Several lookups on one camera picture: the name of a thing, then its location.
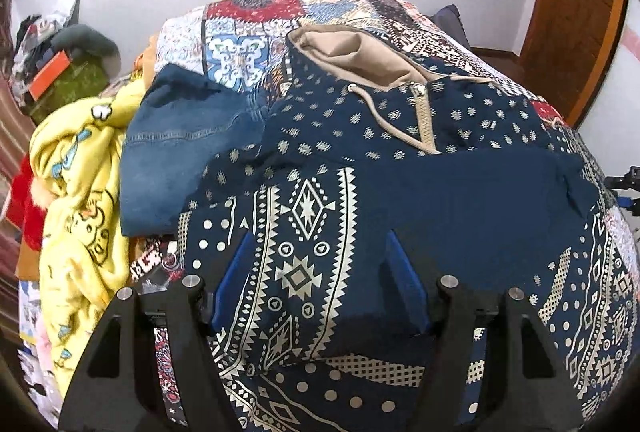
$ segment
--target orange box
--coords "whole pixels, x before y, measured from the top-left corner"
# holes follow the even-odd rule
[[[29,91],[34,100],[38,100],[44,91],[53,83],[53,80],[60,76],[66,68],[69,67],[69,57],[64,51],[56,53],[49,62],[47,62],[33,79],[29,86]]]

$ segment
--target wooden door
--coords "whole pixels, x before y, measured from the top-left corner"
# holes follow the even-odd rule
[[[602,83],[626,0],[536,0],[518,63],[524,86],[575,125]]]

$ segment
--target red fabric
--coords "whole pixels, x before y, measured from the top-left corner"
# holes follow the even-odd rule
[[[234,18],[249,22],[296,19],[306,14],[299,0],[225,0],[207,8],[207,19]]]
[[[11,200],[7,219],[22,229],[22,238],[31,250],[40,251],[42,229],[47,212],[33,204],[31,198],[32,181],[33,172],[29,163],[29,155],[26,155],[20,163],[20,172],[11,184]]]
[[[545,120],[545,122],[553,122],[554,120],[560,120],[560,122],[564,123],[564,120],[562,120],[560,113],[558,113],[555,107],[553,107],[551,104],[547,104],[546,102],[539,102],[537,100],[532,100],[531,104],[533,105],[533,108],[536,110],[536,113],[538,113],[538,116],[542,120]]]

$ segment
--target metal bolt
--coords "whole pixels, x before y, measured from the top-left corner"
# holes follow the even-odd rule
[[[116,293],[116,297],[118,297],[120,300],[127,300],[127,298],[131,297],[131,295],[133,295],[133,290],[128,286],[119,289]]]
[[[182,285],[186,287],[196,286],[198,285],[198,282],[200,282],[200,278],[194,273],[191,273],[182,279]]]
[[[522,300],[524,298],[524,291],[519,287],[510,287],[509,297],[513,298],[513,300]]]
[[[443,275],[440,278],[440,283],[444,287],[456,287],[459,284],[458,279],[456,279],[453,275]]]

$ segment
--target denim jeans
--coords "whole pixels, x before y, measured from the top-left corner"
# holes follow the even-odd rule
[[[267,93],[238,93],[167,64],[129,124],[120,162],[122,234],[175,234],[178,216],[219,152],[260,142]]]

